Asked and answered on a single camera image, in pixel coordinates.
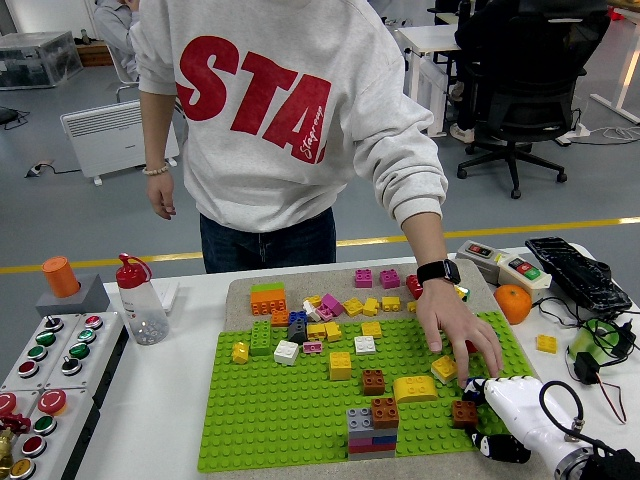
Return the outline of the person's right hand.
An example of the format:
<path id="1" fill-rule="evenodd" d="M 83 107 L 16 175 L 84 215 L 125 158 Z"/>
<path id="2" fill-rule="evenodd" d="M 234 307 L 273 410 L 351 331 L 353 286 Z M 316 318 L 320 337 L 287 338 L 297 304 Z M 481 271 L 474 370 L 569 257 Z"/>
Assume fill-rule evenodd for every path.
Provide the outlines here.
<path id="1" fill-rule="evenodd" d="M 147 177 L 147 197 L 154 213 L 164 220 L 171 220 L 176 214 L 173 191 L 174 181 L 169 172 Z"/>

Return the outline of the white black-fingered right robot hand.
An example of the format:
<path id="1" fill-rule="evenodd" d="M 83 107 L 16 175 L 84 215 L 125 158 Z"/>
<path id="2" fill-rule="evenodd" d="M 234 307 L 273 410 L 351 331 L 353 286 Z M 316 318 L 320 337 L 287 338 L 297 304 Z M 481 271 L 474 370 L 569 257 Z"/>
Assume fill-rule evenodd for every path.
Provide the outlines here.
<path id="1" fill-rule="evenodd" d="M 531 376 L 469 379 L 462 398 L 488 404 L 508 429 L 487 435 L 468 427 L 472 443 L 484 456 L 509 463 L 523 464 L 536 452 L 556 479 L 580 479 L 593 454 L 593 447 L 578 438 L 583 406 L 575 397 L 577 414 L 569 416 L 547 393 L 552 385 Z"/>

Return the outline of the person's left hand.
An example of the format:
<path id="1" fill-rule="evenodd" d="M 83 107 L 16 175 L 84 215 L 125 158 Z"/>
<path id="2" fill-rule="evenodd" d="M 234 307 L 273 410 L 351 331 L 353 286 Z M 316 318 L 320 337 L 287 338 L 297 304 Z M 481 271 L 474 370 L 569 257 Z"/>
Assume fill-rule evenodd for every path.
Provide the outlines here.
<path id="1" fill-rule="evenodd" d="M 461 388 L 466 386 L 469 377 L 467 341 L 482 355 L 491 377 L 501 373 L 504 367 L 502 348 L 493 327 L 469 310 L 452 283 L 444 279 L 427 280 L 417 301 L 417 318 L 431 352 L 441 352 L 441 334 L 446 335 L 457 364 Z"/>

